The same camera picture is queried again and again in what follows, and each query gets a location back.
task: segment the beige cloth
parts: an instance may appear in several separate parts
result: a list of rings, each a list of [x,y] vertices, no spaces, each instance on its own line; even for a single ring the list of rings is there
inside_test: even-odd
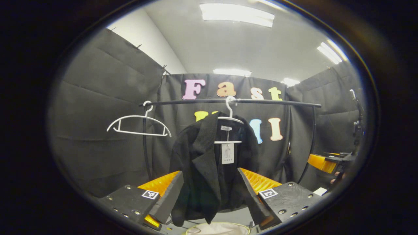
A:
[[[227,222],[199,224],[186,231],[186,235],[248,235],[249,233],[250,229],[246,226]]]

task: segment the hand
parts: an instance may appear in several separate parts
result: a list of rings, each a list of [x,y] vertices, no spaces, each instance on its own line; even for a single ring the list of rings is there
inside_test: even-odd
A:
[[[335,172],[335,174],[334,174],[334,175],[335,175],[335,176],[338,176],[339,174],[340,174],[340,173],[337,171],[337,172]]]

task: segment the ceiling light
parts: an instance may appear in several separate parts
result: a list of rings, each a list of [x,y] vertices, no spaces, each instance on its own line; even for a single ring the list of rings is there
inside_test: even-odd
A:
[[[288,87],[292,87],[296,84],[299,84],[300,82],[296,81],[295,79],[285,78],[283,81],[281,81],[281,83],[286,84]]]
[[[274,15],[255,8],[226,4],[205,3],[200,5],[203,20],[232,20],[271,28]]]
[[[251,75],[251,71],[241,70],[241,69],[214,69],[213,73],[237,75],[237,76],[243,76],[243,77],[249,77]]]
[[[327,43],[329,45],[331,45],[332,48],[334,48],[334,50],[336,50],[338,54],[340,54],[342,60],[344,60],[344,61],[347,61],[348,60],[347,59],[347,56],[345,56],[344,52],[342,52],[341,49],[333,41],[327,40]]]
[[[322,54],[328,57],[334,64],[338,64],[342,62],[341,58],[325,43],[321,43],[321,45],[317,48]]]
[[[273,7],[274,9],[277,9],[277,10],[286,11],[284,8],[279,7],[279,6],[277,6],[276,4],[271,3],[271,2],[269,2],[269,1],[266,1],[266,0],[255,0],[255,1],[256,1],[256,2],[259,2],[259,3],[266,4],[267,6]]]

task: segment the white wall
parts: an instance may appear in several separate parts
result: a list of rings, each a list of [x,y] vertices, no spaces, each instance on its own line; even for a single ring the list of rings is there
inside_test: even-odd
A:
[[[160,30],[143,8],[135,10],[107,27],[135,46],[171,74],[186,74],[187,71],[168,44]]]

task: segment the black jacket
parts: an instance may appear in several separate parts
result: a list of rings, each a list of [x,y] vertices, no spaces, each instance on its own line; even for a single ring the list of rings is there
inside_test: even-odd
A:
[[[186,127],[178,136],[171,152],[170,172],[181,170],[184,185],[171,212],[173,224],[182,226],[184,220],[205,218],[208,223],[223,209],[233,210],[244,203],[237,190],[237,168],[258,171],[258,145],[248,122],[218,120],[227,116],[217,112]],[[221,126],[232,127],[229,141],[234,144],[234,163],[222,164],[221,145],[227,132]]]

